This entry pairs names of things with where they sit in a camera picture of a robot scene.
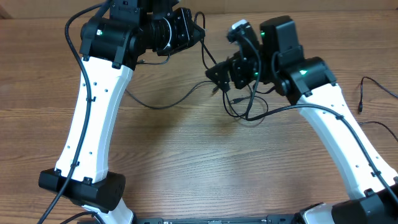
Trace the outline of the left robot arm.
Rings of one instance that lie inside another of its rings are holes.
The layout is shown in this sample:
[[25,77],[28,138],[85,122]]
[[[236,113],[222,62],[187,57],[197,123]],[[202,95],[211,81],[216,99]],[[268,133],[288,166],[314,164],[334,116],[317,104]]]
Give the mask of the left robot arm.
[[81,80],[70,132],[55,167],[40,173],[39,186],[99,223],[133,223],[123,200],[125,176],[108,169],[121,99],[146,50],[169,57],[194,46],[205,31],[177,1],[106,1],[91,10],[80,48],[72,50]]

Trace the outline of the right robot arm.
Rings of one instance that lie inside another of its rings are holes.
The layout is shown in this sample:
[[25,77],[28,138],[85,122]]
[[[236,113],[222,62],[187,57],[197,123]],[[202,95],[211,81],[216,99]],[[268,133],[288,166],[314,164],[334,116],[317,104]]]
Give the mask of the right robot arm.
[[227,35],[239,50],[206,76],[222,91],[230,84],[271,83],[289,108],[308,121],[343,179],[349,199],[318,203],[286,215],[286,223],[396,223],[397,172],[379,155],[349,110],[342,89],[320,57],[305,58],[295,22],[289,16],[269,19],[256,34],[241,20]]

